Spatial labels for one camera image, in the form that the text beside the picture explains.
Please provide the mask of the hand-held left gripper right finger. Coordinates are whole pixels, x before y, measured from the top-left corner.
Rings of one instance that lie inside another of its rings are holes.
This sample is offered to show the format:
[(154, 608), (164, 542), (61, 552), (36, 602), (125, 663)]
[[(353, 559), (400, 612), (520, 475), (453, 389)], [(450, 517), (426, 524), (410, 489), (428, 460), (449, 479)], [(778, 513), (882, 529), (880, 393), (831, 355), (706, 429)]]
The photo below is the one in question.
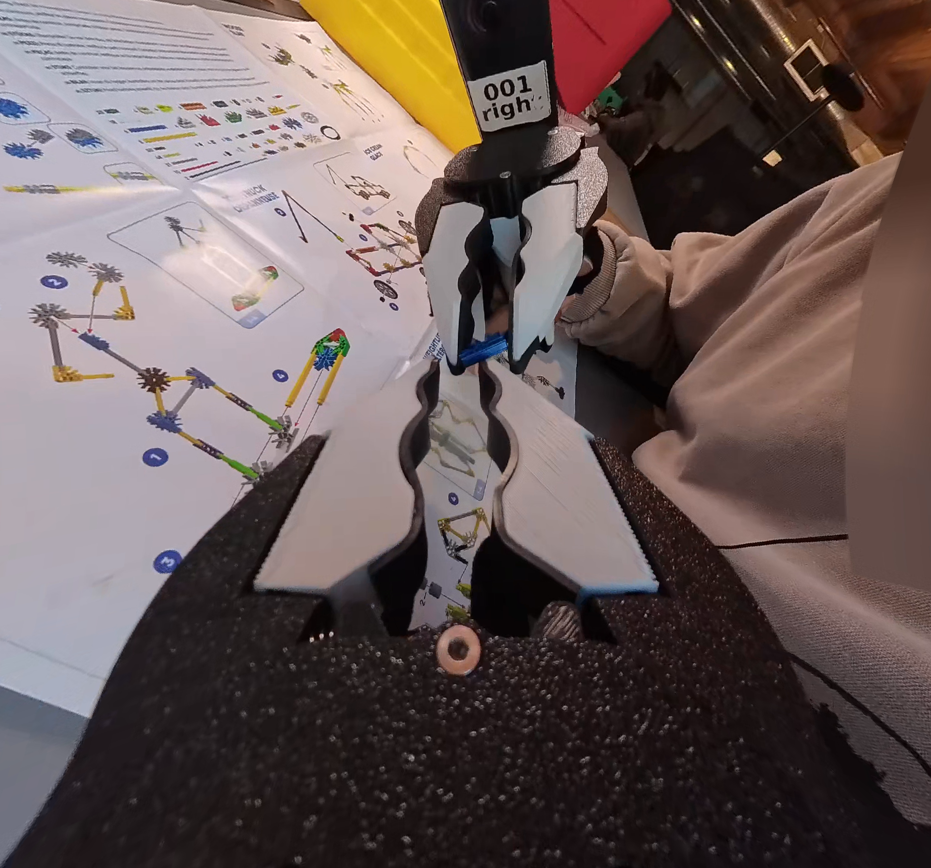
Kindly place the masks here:
[(660, 582), (594, 437), (521, 377), (479, 366), (487, 450), (500, 469), (492, 531), (475, 556), (475, 621), (529, 636), (553, 604), (655, 596)]

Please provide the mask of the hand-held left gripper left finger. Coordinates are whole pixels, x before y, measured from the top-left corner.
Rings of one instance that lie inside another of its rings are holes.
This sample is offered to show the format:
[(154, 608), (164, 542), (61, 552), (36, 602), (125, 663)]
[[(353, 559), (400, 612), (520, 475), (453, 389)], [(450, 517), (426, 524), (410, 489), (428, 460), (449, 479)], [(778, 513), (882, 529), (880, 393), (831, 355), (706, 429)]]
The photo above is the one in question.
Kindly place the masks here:
[(337, 631), (407, 633), (425, 576), (425, 499), (440, 365), (413, 364), (335, 424), (254, 580), (323, 598)]

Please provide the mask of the red plastic bin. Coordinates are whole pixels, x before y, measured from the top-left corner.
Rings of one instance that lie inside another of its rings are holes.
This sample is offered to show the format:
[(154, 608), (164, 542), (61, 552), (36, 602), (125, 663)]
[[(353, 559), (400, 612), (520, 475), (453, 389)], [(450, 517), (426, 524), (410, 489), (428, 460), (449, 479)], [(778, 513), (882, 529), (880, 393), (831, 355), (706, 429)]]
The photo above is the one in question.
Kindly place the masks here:
[(562, 107), (582, 112), (671, 14), (669, 0), (549, 0)]

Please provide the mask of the person's right forearm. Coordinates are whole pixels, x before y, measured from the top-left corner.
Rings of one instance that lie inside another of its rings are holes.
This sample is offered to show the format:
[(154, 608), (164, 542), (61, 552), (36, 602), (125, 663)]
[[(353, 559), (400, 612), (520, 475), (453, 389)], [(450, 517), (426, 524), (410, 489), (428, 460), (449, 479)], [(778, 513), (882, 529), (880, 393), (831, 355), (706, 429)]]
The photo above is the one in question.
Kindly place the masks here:
[(668, 250), (597, 224), (599, 271), (566, 333), (669, 389), (637, 469), (714, 543), (846, 536), (848, 390), (896, 154), (738, 234)]

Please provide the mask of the white instruction sheet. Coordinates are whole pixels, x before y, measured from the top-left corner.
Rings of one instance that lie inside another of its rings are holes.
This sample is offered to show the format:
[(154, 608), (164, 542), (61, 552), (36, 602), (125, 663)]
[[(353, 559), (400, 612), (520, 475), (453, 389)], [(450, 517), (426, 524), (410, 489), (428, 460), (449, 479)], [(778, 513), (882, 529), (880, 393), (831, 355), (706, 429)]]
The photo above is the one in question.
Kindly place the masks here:
[(2, 686), (89, 715), (163, 581), (435, 350), (453, 155), (315, 23), (2, 0)]

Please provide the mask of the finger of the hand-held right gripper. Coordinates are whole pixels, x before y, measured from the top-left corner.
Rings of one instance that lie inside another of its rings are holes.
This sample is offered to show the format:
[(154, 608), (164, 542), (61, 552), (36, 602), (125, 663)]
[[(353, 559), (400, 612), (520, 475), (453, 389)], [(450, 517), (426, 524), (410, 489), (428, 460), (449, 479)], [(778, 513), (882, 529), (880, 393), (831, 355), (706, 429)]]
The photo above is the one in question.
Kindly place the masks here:
[(508, 366), (525, 371), (553, 341), (555, 317), (583, 261), (578, 226), (578, 187), (550, 185), (522, 201), (526, 235), (511, 266), (508, 292)]
[(438, 210), (424, 269), (428, 295), (449, 372), (464, 373), (464, 355), (495, 332), (497, 287), (494, 235), (486, 209), (456, 201)]

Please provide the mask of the yellow plastic bin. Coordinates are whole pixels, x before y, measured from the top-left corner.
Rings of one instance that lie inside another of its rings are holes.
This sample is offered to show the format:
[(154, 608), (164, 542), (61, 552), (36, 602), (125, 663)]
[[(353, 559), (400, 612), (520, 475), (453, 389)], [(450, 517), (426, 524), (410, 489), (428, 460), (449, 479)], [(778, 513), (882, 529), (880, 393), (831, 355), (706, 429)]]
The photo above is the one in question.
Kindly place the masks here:
[(439, 0), (300, 3), (451, 152), (481, 140)]

